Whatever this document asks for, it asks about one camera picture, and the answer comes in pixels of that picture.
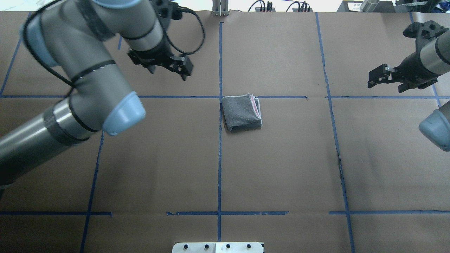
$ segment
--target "blue tape line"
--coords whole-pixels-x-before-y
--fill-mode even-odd
[[[308,99],[307,96],[257,96],[259,99]]]
[[[87,208],[86,221],[85,221],[85,227],[84,227],[84,231],[83,231],[83,240],[81,241],[80,253],[84,252],[84,247],[85,247],[85,243],[86,243],[87,230],[89,227],[89,219],[90,219],[90,215],[91,215],[90,211],[92,209],[92,201],[94,199],[95,183],[97,181],[97,175],[99,173],[100,154],[102,153],[104,136],[105,136],[105,132],[102,131],[102,138],[100,139],[99,152],[97,153],[97,163],[95,164],[94,178],[92,179],[92,187],[90,189],[89,204],[88,204],[88,208]]]
[[[441,107],[441,101],[439,100],[439,96],[437,95],[436,87],[434,86],[434,84],[431,85],[431,88],[433,89],[434,97],[436,98],[437,106],[440,108]]]
[[[119,44],[117,45],[117,50],[120,50],[122,47],[122,36],[119,36]]]
[[[435,99],[435,96],[331,96],[332,99]]]
[[[322,54],[322,65],[323,65],[323,68],[324,68],[325,82],[327,84],[328,104],[329,104],[329,107],[330,107],[331,123],[332,123],[332,126],[333,126],[334,143],[336,145],[337,158],[338,158],[338,161],[339,161],[339,173],[341,175],[342,195],[344,197],[344,206],[345,206],[345,211],[346,211],[347,226],[348,226],[348,236],[349,236],[349,239],[350,239],[350,248],[351,248],[351,252],[355,253],[355,243],[353,241],[353,231],[352,231],[352,228],[351,228],[351,219],[350,219],[348,200],[347,200],[347,190],[345,188],[344,172],[342,170],[342,161],[341,161],[341,152],[340,152],[340,149],[339,149],[338,132],[336,131],[336,123],[335,123],[335,120],[334,120],[333,102],[331,100],[330,85],[329,85],[329,82],[328,82],[327,72],[325,71],[324,46],[323,46],[323,43],[322,43],[322,35],[320,33],[319,15],[318,15],[317,12],[315,13],[315,19],[316,19],[316,23],[317,23],[317,33],[319,34],[319,45],[320,45],[320,53]]]
[[[330,211],[330,215],[345,215],[345,211]],[[350,211],[351,215],[370,214],[450,214],[450,211],[440,210],[384,210],[384,211]]]
[[[258,212],[229,212],[224,211],[221,212],[221,215],[286,215],[289,211],[258,211]],[[176,212],[171,213],[167,212],[167,216],[176,216],[176,215],[218,215],[218,212]]]
[[[177,95],[141,95],[141,99],[218,99],[219,96],[177,96]]]
[[[219,23],[219,164],[217,180],[217,241],[222,241],[222,26]]]
[[[51,212],[51,211],[0,211],[0,215],[67,215],[67,216],[84,216],[87,212]],[[112,212],[93,212],[91,215],[97,216],[113,216]]]
[[[6,99],[61,99],[63,95],[4,95]]]
[[[409,19],[411,20],[411,24],[414,23],[414,17],[412,12],[409,12]]]

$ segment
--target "blue joint cap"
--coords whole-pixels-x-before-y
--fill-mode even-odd
[[[45,45],[44,36],[41,29],[41,15],[37,15],[28,25],[27,38],[31,48],[35,51],[37,57],[50,67],[58,66],[58,63],[50,55]],[[20,37],[23,38],[23,25],[20,28]]]
[[[419,130],[441,150],[450,151],[450,123],[439,110],[419,124]]]
[[[145,118],[145,109],[135,91],[124,97],[108,115],[103,130],[111,136],[134,126]]]
[[[141,0],[92,0],[94,3],[110,9],[127,9],[141,2]]]

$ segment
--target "gray towel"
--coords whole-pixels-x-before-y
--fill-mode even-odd
[[[247,93],[222,98],[222,110],[230,132],[244,131],[262,126],[259,99]]]

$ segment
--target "table surface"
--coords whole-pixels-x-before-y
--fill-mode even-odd
[[[69,87],[19,40],[28,12],[0,12],[0,136]],[[207,39],[182,81],[105,45],[147,117],[94,135],[21,177],[0,203],[2,252],[171,252],[177,242],[260,241],[266,252],[448,252],[450,156],[419,123],[450,99],[367,89],[368,71],[414,51],[412,21],[446,14],[199,12]],[[172,22],[182,49],[193,16]],[[229,133],[225,95],[260,98],[263,127]]]

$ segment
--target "black cable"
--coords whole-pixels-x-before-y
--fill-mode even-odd
[[[256,2],[254,2],[251,6],[250,6],[250,8],[248,8],[248,11],[247,12],[249,12],[251,9],[252,9],[252,7],[257,3],[257,2],[262,2],[262,4],[264,5],[264,9],[266,9],[266,3],[263,1],[263,0],[257,0]]]
[[[202,48],[203,44],[205,43],[205,37],[206,37],[205,27],[203,26],[203,23],[202,23],[200,17],[197,15],[197,13],[195,11],[193,11],[189,8],[186,8],[186,7],[179,7],[178,9],[180,9],[181,12],[193,14],[197,18],[198,23],[200,24],[200,27],[202,28],[202,33],[203,33],[202,42],[200,43],[200,45],[198,46],[198,48],[196,50],[194,50],[192,52],[184,52],[183,50],[179,49],[177,46],[175,46],[173,44],[173,42],[170,40],[169,36],[167,35],[166,28],[163,25],[161,25],[162,31],[164,33],[164,37],[167,39],[167,41],[169,41],[169,44],[178,52],[180,52],[182,54],[186,54],[186,55],[195,54]],[[159,23],[162,24],[162,21],[161,21],[161,18],[159,17],[159,15],[157,14],[156,16],[158,17]]]
[[[309,12],[309,9],[311,9],[311,6],[306,2],[299,2],[299,1],[290,1],[290,0],[285,0],[285,1],[289,1],[289,2],[293,2],[289,5],[288,9],[286,10],[286,12],[289,11],[289,8],[293,5],[293,4],[298,4],[298,8],[297,8],[297,12]]]
[[[291,3],[291,5],[289,5],[289,7],[288,7],[288,9],[286,10],[286,12],[288,12],[288,11],[289,11],[289,8],[290,8],[292,5],[294,5],[294,4],[298,4],[298,9],[300,9],[300,2],[295,1],[295,2]]]
[[[53,2],[50,2],[46,5],[44,5],[42,8],[40,8],[39,10],[37,10],[35,13],[33,13],[31,16],[29,16],[27,18],[27,21],[25,22],[25,24],[23,25],[23,43],[25,44],[25,47],[27,48],[27,50],[30,52],[30,54],[33,56],[33,58],[43,67],[45,68],[48,72],[50,72],[51,74],[53,74],[54,76],[56,76],[59,80],[67,83],[70,87],[74,87],[73,83],[71,81],[69,81],[68,79],[66,79],[65,77],[61,76],[58,72],[54,71],[52,68],[50,68],[49,65],[47,65],[46,63],[44,63],[36,54],[36,52],[33,50],[33,48],[31,48],[30,42],[28,41],[28,36],[27,36],[27,31],[28,31],[28,25],[31,23],[31,21],[39,14],[41,14],[45,9],[47,9],[48,7],[60,2],[61,0],[55,0]]]

